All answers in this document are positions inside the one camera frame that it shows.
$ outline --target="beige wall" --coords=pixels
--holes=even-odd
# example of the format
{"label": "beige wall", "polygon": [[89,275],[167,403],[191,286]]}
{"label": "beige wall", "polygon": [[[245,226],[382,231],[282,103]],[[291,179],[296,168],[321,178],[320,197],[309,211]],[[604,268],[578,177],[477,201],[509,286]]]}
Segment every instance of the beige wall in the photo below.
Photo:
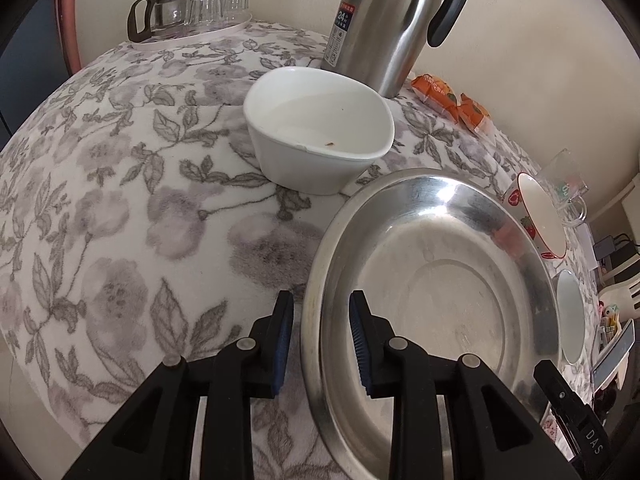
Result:
{"label": "beige wall", "polygon": [[[78,0],[84,62],[126,39],[134,0]],[[254,15],[327,33],[339,0],[251,0]],[[544,164],[574,152],[592,208],[638,172],[640,60],[600,0],[468,0],[417,72],[484,104]]]}

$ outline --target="pitcher handle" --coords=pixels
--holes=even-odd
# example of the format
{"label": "pitcher handle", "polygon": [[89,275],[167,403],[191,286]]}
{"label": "pitcher handle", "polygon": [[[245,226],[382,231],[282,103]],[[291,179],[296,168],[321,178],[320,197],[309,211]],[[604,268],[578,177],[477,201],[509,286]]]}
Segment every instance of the pitcher handle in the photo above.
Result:
{"label": "pitcher handle", "polygon": [[456,22],[466,0],[444,0],[440,8],[431,19],[427,30],[427,41],[430,46],[440,46],[451,27]]}
{"label": "pitcher handle", "polygon": [[133,41],[133,43],[141,43],[142,41],[151,38],[151,10],[154,8],[156,0],[145,0],[145,28],[138,32],[138,23],[136,22],[136,6],[141,1],[142,0],[136,0],[133,3],[133,5],[131,6],[131,10],[129,11],[129,17],[127,18],[127,35],[129,37],[129,41]]}
{"label": "pitcher handle", "polygon": [[577,218],[573,219],[573,220],[568,220],[563,222],[565,226],[567,227],[576,227],[582,223],[584,223],[585,219],[587,218],[587,205],[584,202],[584,199],[581,196],[577,196],[576,198],[572,198],[571,200],[569,200],[569,202],[571,204],[575,204],[576,208],[580,210],[580,214],[578,215]]}

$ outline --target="metal plate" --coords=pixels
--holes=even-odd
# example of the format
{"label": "metal plate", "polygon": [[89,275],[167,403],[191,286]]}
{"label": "metal plate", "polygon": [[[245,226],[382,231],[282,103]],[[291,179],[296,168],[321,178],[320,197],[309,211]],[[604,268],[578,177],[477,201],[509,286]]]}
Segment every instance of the metal plate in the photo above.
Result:
{"label": "metal plate", "polygon": [[[351,478],[387,478],[393,402],[369,399],[360,384],[348,322],[359,288],[373,314],[431,354],[479,355],[542,420],[546,398],[532,374],[541,359],[559,363],[558,314],[529,235],[484,190],[431,170],[398,171],[338,212],[306,285],[306,392]],[[448,431],[443,441],[450,454]]]}

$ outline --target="strawberry mug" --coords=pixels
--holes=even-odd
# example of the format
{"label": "strawberry mug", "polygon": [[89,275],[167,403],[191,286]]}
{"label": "strawberry mug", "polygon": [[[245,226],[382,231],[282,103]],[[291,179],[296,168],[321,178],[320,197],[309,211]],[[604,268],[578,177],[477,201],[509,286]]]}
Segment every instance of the strawberry mug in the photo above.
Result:
{"label": "strawberry mug", "polygon": [[562,259],[566,239],[550,196],[527,173],[519,173],[504,194],[502,205],[527,231],[544,259]]}

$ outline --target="table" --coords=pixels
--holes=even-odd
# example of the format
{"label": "table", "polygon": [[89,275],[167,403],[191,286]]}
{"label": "table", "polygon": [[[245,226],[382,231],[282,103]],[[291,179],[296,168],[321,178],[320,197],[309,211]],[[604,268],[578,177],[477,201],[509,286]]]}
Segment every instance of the table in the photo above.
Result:
{"label": "table", "polygon": [[[322,233],[381,174],[455,172],[498,195],[538,167],[437,118],[409,88],[389,101],[394,145],[334,196],[260,172],[242,115],[249,87],[280,66],[319,66],[326,38],[253,22],[228,38],[138,52],[123,43],[75,74],[0,155],[0,326],[25,375],[82,446],[167,353],[211,355],[292,290],[286,382],[253,405],[257,479],[340,476],[313,425],[300,372],[300,303]],[[580,279],[586,349],[562,370],[585,400],[596,286],[574,232],[563,262]],[[546,430],[567,450],[555,423]]]}

